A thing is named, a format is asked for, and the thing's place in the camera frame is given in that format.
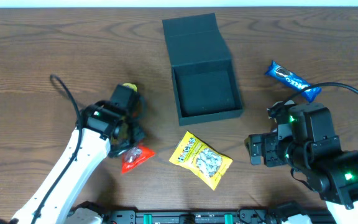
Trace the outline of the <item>yellow Hacks candy bag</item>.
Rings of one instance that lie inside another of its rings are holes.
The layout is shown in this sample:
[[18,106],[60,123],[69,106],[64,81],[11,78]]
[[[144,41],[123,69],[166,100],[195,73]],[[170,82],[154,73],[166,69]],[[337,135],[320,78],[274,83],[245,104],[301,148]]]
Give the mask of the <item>yellow Hacks candy bag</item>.
[[222,176],[232,164],[232,159],[215,151],[187,131],[177,144],[169,162],[192,171],[212,190],[216,190]]

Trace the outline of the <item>blue Oreo cookie pack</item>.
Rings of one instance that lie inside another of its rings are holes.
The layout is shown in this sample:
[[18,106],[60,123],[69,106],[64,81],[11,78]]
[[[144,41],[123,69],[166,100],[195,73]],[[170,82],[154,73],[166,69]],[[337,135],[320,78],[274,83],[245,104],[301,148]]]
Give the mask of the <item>blue Oreo cookie pack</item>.
[[[301,91],[306,87],[311,86],[311,84],[308,83],[305,79],[299,77],[295,73],[279,65],[274,60],[272,60],[271,65],[268,66],[268,70],[265,74],[278,80],[279,82],[283,83],[284,85],[295,91]],[[301,96],[311,103],[321,93],[321,91],[322,89],[320,87],[316,87],[309,90],[305,90],[301,93]]]

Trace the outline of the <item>red Hacks candy bag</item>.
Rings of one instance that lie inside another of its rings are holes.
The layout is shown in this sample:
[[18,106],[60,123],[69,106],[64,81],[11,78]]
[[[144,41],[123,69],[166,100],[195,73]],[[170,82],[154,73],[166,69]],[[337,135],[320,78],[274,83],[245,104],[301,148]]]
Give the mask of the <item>red Hacks candy bag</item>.
[[144,145],[137,145],[122,155],[121,174],[125,174],[155,155],[155,152]]

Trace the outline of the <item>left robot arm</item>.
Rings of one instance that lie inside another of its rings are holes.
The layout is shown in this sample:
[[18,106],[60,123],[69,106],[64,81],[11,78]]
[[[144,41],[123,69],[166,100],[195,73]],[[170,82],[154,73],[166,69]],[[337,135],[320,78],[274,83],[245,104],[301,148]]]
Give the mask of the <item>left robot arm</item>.
[[10,223],[65,223],[74,201],[95,168],[120,157],[145,138],[138,123],[144,105],[137,87],[118,85],[109,100],[77,110],[70,140],[42,185]]

